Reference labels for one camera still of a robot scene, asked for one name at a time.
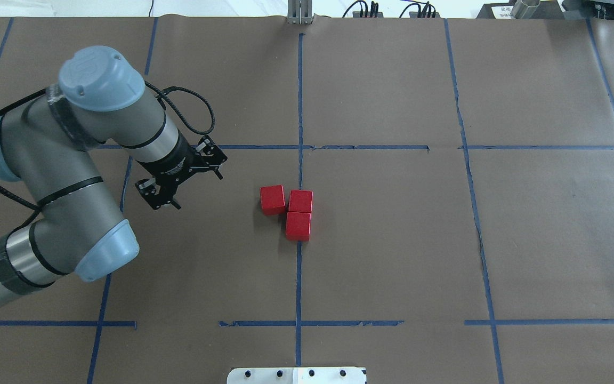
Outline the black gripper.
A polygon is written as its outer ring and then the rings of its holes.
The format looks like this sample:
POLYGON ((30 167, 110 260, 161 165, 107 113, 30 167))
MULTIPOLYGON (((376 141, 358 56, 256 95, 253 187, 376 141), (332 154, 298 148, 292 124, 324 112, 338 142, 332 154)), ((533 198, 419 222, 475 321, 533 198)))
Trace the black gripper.
MULTIPOLYGON (((135 182, 135 187, 144 201, 154 210, 164 206, 173 206, 180 210, 181 205, 175 199, 179 185, 195 175, 190 172, 190 166, 184 160, 177 163, 173 169, 166 170, 163 165, 141 164, 151 175, 135 182)), ((211 171, 217 179, 223 180, 220 167, 212 167, 211 171)))

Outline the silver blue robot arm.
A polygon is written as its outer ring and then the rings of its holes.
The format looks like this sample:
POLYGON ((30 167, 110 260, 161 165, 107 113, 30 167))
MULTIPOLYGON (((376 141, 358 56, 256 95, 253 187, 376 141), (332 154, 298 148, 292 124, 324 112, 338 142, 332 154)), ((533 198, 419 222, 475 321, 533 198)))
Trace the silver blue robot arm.
POLYGON ((155 211, 179 207, 180 184, 214 172, 227 156, 195 130, 190 145, 168 115, 191 126, 169 98, 109 46, 77 51, 58 82, 0 110, 0 194, 32 215, 0 237, 0 307, 75 273, 84 282, 103 278, 134 260, 140 247, 112 198, 90 151, 112 140, 149 178, 135 183, 155 211))

